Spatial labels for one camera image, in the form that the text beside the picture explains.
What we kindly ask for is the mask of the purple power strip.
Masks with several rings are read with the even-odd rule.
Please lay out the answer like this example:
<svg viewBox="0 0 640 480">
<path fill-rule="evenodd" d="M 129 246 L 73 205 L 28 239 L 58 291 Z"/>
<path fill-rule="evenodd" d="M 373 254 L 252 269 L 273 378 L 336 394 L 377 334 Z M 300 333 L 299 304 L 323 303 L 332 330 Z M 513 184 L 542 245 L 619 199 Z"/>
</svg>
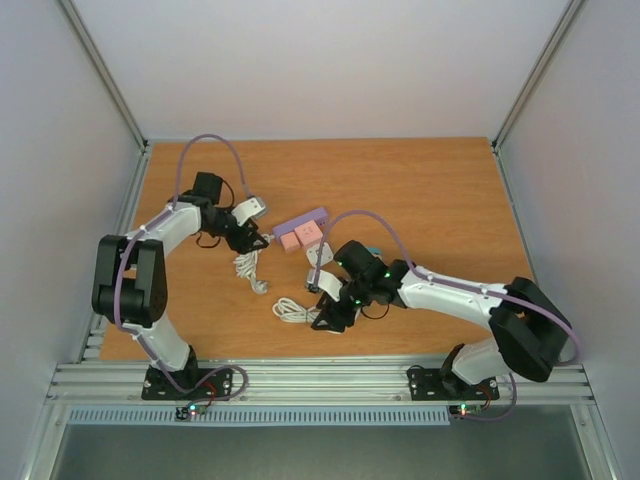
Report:
<svg viewBox="0 0 640 480">
<path fill-rule="evenodd" d="M 276 225 L 272 229 L 272 235 L 275 237 L 277 241 L 280 240 L 280 237 L 286 235 L 290 232 L 293 232 L 297 227 L 313 221 L 319 227 L 324 226 L 328 223 L 329 213 L 324 207 L 315 208 L 307 213 L 296 216 L 293 219 L 290 219 L 284 223 Z"/>
</svg>

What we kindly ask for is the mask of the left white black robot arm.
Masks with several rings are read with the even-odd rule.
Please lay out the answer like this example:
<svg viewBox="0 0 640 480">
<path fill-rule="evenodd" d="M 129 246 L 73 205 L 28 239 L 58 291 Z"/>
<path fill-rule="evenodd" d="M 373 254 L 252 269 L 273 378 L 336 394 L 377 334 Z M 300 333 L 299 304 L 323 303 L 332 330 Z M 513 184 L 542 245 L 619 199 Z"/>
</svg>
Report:
<svg viewBox="0 0 640 480">
<path fill-rule="evenodd" d="M 193 186 L 175 191 L 163 210 L 125 235 L 106 235 L 98 244 L 91 296 L 93 311 L 132 337 L 146 352 L 150 370 L 179 398 L 201 386 L 195 351 L 169 319 L 166 259 L 187 238 L 207 234 L 223 239 L 241 255 L 269 245 L 255 219 L 266 212 L 254 195 L 238 205 L 219 205 L 226 181 L 207 172 Z"/>
</svg>

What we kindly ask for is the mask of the white plug adapter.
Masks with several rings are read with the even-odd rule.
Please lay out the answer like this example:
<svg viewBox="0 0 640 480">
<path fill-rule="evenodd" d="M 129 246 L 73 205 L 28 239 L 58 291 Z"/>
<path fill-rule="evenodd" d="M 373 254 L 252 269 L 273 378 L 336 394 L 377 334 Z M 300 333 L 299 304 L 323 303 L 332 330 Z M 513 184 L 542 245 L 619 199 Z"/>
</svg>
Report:
<svg viewBox="0 0 640 480">
<path fill-rule="evenodd" d="M 334 260 L 334 254 L 328 242 L 315 243 L 307 247 L 305 254 L 312 268 L 323 267 Z"/>
</svg>

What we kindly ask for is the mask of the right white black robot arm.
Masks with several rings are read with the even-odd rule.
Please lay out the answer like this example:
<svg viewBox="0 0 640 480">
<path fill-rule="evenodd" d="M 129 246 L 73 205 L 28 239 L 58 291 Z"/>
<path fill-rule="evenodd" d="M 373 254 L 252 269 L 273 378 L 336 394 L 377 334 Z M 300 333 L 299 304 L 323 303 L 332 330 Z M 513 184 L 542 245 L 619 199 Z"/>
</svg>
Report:
<svg viewBox="0 0 640 480">
<path fill-rule="evenodd" d="M 510 373 L 544 383 L 560 364 L 571 325 L 527 278 L 481 284 L 440 276 L 405 260 L 385 264 L 357 241 L 343 245 L 334 260 L 344 277 L 319 267 L 307 275 L 308 290 L 320 296 L 314 330 L 343 333 L 377 303 L 434 311 L 490 332 L 488 339 L 455 346 L 440 368 L 411 376 L 416 398 L 472 399 L 490 380 Z"/>
</svg>

